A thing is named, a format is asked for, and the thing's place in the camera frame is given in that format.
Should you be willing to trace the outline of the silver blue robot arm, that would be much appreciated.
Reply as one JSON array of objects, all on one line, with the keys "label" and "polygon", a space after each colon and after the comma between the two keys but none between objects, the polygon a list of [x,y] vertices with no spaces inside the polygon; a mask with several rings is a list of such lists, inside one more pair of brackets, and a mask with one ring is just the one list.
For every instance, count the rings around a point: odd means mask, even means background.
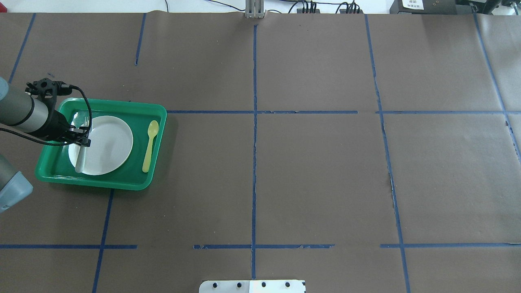
[{"label": "silver blue robot arm", "polygon": [[[70,124],[55,108],[57,97],[78,91],[88,110],[85,126]],[[84,149],[91,144],[92,109],[84,91],[75,85],[48,78],[29,82],[26,89],[0,81],[1,131],[51,147],[80,146],[80,170],[85,164]]]}]

